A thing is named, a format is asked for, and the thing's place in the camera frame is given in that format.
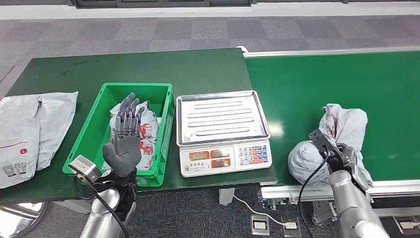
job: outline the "scale keypad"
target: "scale keypad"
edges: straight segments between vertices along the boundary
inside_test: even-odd
[[[268,163],[267,146],[241,147],[239,150],[239,165]]]

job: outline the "digital weighing scale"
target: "digital weighing scale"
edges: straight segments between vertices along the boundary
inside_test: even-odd
[[[182,176],[271,166],[270,132],[255,91],[179,96],[176,118]]]

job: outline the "black cable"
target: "black cable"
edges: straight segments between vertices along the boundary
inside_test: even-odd
[[[327,159],[328,159],[328,157],[329,157],[329,152],[328,152],[328,150],[327,150],[327,148],[324,146],[324,150],[325,150],[325,157],[324,157],[324,160],[322,161],[322,163],[318,166],[318,168],[306,179],[306,181],[305,181],[305,183],[302,185],[302,188],[301,188],[301,191],[299,192],[299,199],[298,199],[298,207],[299,207],[299,214],[301,215],[301,218],[302,218],[302,220],[303,220],[303,224],[305,225],[305,227],[306,227],[306,230],[308,231],[308,233],[309,233],[309,236],[311,237],[311,238],[314,238],[313,236],[312,236],[312,233],[311,233],[311,231],[309,230],[309,227],[308,227],[308,224],[306,223],[306,221],[305,221],[305,219],[303,218],[303,214],[302,214],[302,209],[301,209],[301,198],[302,198],[302,193],[303,193],[303,189],[305,188],[305,186],[306,186],[306,184],[308,184],[308,182],[312,179],[312,177],[316,174],[316,173],[318,173],[318,171],[322,168],[322,166],[324,166],[324,164],[327,162]]]
[[[92,200],[95,196],[92,194],[90,197],[84,197],[82,193],[80,192],[79,188],[77,187],[77,176],[73,177],[73,185],[74,190],[76,190],[77,195],[82,198],[83,200]]]
[[[78,192],[78,188],[77,188],[77,183],[74,184],[75,185],[75,189],[77,194],[80,196],[80,192]],[[125,225],[122,223],[121,219],[118,217],[118,215],[115,213],[115,211],[105,202],[105,200],[99,196],[98,192],[96,191],[96,189],[90,184],[90,183],[86,183],[86,185],[88,186],[88,188],[92,191],[93,196],[96,197],[96,199],[98,199],[102,205],[111,213],[111,215],[115,218],[115,220],[117,221],[117,223],[119,224],[119,226],[122,229],[122,232],[124,233],[126,238],[129,238],[129,234],[128,231],[125,227]]]

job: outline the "gray carpet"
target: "gray carpet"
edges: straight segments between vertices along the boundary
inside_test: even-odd
[[[138,18],[0,21],[0,98],[31,58],[149,51],[227,48],[243,45],[250,52],[347,49],[420,45],[420,16]],[[235,194],[257,211],[280,219],[298,216],[295,205],[263,210],[259,187]],[[144,195],[128,225],[133,238],[247,238],[250,214],[244,204],[218,204],[216,188]],[[419,199],[383,199],[418,206]],[[76,238],[87,220],[50,203],[43,220],[26,238]],[[399,234],[392,219],[382,219],[391,237]],[[310,225],[314,237],[338,237],[337,223]],[[283,237],[270,222],[271,237]],[[309,237],[301,227],[303,237]]]

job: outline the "green table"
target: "green table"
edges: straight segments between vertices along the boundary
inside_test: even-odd
[[[262,188],[263,198],[297,197],[300,184],[288,172],[287,157],[318,127],[327,103],[367,113],[362,154],[375,184],[371,197],[420,195],[420,49],[252,53],[245,58],[271,131],[278,177],[277,187]],[[312,200],[327,196],[332,198],[331,189],[308,193]]]
[[[27,182],[2,189],[0,203],[77,198],[72,178],[61,170],[93,101],[105,82],[171,83],[175,97],[251,89],[240,49],[33,59],[7,96],[79,91],[76,115],[51,166],[36,172]],[[183,178],[179,170],[175,127],[171,135],[163,185],[139,187],[138,191],[234,186],[277,180],[273,166],[262,170]]]

